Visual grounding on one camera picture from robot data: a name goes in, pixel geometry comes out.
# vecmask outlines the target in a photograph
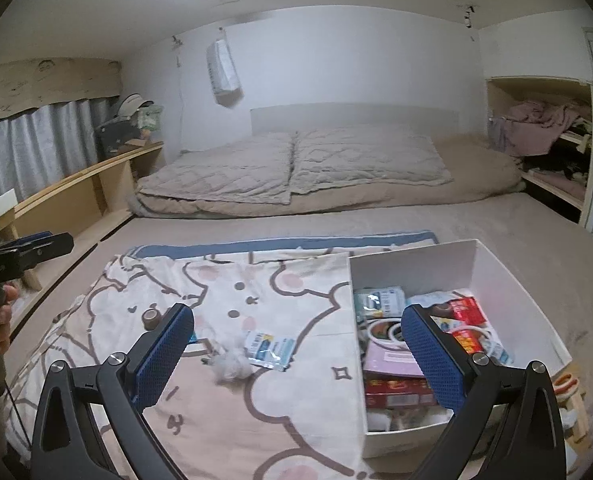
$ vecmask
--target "purple notebook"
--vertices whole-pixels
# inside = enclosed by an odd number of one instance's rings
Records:
[[[370,341],[367,346],[363,370],[376,374],[404,377],[423,377],[423,372],[409,350]]]

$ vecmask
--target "metal bolt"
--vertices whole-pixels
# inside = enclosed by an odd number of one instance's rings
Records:
[[[50,365],[51,372],[60,372],[61,370],[63,370],[63,368],[65,368],[65,361],[54,361]]]
[[[471,360],[474,361],[474,363],[478,364],[479,366],[486,366],[487,364],[489,364],[489,357],[487,357],[482,352],[476,352],[476,354],[474,354],[471,357]]]
[[[540,361],[534,361],[532,363],[532,370],[534,370],[537,374],[544,374],[547,368],[545,365]]]
[[[123,352],[114,352],[113,354],[110,354],[110,357],[108,357],[108,363],[110,363],[112,366],[119,365],[125,360],[126,355]]]

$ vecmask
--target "open cardboard box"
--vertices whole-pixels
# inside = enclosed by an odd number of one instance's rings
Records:
[[[436,290],[469,288],[500,341],[525,368],[544,362],[551,376],[571,355],[541,309],[499,259],[478,240],[465,240],[349,259],[353,290],[401,285],[407,297]],[[361,400],[363,381],[357,381]],[[447,423],[413,430],[369,433],[363,406],[363,457],[372,458],[436,442]]]

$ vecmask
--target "beige bed sheet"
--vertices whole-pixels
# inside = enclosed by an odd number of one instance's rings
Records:
[[[193,245],[312,235],[365,235],[430,229],[440,242],[478,238],[532,295],[565,342],[593,398],[593,237],[524,193],[454,205],[373,208],[309,216],[224,220],[134,219],[83,260],[46,298],[6,356],[8,373],[114,254],[134,245]],[[405,458],[375,468],[401,471]],[[573,478],[580,478],[579,469]]]
[[[375,182],[293,194],[284,204],[182,200],[137,193],[131,208],[152,218],[257,217],[400,205],[453,204],[502,194],[521,182],[513,159],[486,148],[477,137],[454,137],[436,145],[453,180],[439,186]]]

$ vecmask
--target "black cable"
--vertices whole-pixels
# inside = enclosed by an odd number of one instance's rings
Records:
[[[23,435],[25,435],[25,440],[28,441],[28,450],[32,450],[32,443],[30,442],[30,438],[28,436],[28,432],[25,430],[25,426],[23,425],[23,421],[20,418],[19,409],[16,407],[16,402],[14,401],[14,397],[12,396],[12,392],[10,391],[10,387],[8,386],[8,381],[4,381],[5,389],[7,390],[8,396],[12,402],[12,407],[14,408],[14,413],[17,414],[17,418],[19,419],[20,428],[23,430]]]

